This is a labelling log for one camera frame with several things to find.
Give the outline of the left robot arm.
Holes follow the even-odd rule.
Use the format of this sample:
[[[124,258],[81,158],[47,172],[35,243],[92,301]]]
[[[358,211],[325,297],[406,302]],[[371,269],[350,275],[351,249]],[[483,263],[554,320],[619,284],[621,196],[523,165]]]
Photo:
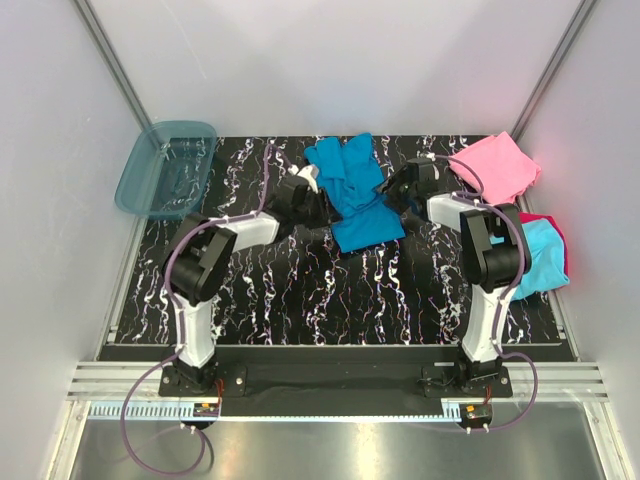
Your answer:
[[[176,315],[177,344],[170,357],[176,381],[196,396],[215,386],[212,303],[234,253],[278,243],[299,225],[316,229],[342,220],[325,189],[298,177],[269,194],[255,213],[229,219],[188,214],[165,250],[163,265],[165,289]]]

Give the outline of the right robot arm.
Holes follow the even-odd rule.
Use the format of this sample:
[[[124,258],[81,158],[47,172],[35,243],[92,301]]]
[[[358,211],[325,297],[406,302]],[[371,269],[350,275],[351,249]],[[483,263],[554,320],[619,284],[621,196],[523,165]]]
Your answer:
[[[451,383],[463,395],[476,396],[500,377],[508,307],[532,264],[519,210],[513,204],[487,204],[482,191],[444,192],[439,169],[426,158],[407,161],[376,191],[396,213],[411,210],[459,233],[472,300]]]

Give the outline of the pink folded t-shirt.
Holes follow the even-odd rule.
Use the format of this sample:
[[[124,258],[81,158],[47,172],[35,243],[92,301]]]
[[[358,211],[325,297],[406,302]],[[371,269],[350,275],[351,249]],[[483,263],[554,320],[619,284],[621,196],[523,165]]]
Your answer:
[[[488,136],[454,155],[484,185],[483,199],[492,205],[513,203],[535,184],[541,167],[524,154],[507,132]]]

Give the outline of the magenta folded t-shirt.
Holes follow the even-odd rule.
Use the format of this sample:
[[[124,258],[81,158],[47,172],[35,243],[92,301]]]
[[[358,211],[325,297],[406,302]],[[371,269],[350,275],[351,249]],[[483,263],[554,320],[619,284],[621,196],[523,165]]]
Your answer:
[[[554,219],[554,217],[551,215],[542,215],[542,214],[536,214],[536,213],[530,213],[530,212],[520,212],[519,218],[522,224],[531,223],[537,220],[546,220],[550,223],[550,225],[555,229],[555,231],[558,233],[558,235],[562,239],[563,247],[564,247],[564,274],[566,276],[569,276],[570,274],[569,250],[566,242],[566,237],[562,229],[559,227],[558,223]]]

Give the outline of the teal plastic bin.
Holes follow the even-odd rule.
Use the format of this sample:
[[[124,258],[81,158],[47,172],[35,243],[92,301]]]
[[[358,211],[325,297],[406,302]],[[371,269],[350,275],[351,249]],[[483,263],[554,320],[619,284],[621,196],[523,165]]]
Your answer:
[[[127,213],[176,220],[201,202],[217,132],[200,121],[173,120],[144,129],[131,150],[114,201]]]

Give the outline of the light blue folded t-shirt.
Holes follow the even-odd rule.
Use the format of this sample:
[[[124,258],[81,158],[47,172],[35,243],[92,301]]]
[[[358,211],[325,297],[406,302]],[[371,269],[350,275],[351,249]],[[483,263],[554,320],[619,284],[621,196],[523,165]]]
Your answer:
[[[569,283],[565,273],[565,244],[560,233],[547,219],[523,224],[531,253],[532,266],[516,289],[511,290],[512,301],[522,300],[536,293],[547,292]]]

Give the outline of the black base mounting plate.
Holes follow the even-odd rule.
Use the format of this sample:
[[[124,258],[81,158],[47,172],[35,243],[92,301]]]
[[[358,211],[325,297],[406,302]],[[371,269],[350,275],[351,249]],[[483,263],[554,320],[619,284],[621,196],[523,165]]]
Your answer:
[[[162,397],[221,394],[228,416],[425,416],[444,399],[510,399],[500,362],[477,370],[455,346],[222,346],[204,373],[172,364]]]

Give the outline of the right corner frame post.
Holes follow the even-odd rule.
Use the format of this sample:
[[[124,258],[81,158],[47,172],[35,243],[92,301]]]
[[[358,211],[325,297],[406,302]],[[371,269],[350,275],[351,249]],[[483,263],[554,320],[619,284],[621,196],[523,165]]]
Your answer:
[[[519,142],[525,134],[546,93],[598,4],[598,0],[581,0],[578,3],[510,131],[510,136],[515,142]]]

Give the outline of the corner frame post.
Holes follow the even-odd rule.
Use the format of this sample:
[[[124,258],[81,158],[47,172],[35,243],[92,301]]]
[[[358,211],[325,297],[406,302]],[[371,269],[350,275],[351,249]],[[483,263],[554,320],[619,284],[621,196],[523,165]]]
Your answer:
[[[598,0],[581,0],[578,3],[510,131],[510,136],[515,142],[519,142],[525,134],[546,93],[598,4]]]
[[[125,103],[141,129],[150,127],[151,119],[114,48],[91,1],[71,0]]]

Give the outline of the left corner frame post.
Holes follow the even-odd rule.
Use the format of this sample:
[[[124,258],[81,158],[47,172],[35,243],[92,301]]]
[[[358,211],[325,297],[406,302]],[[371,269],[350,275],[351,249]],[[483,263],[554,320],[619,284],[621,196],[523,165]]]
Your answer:
[[[141,129],[150,127],[151,119],[114,48],[91,1],[71,0],[125,103]]]

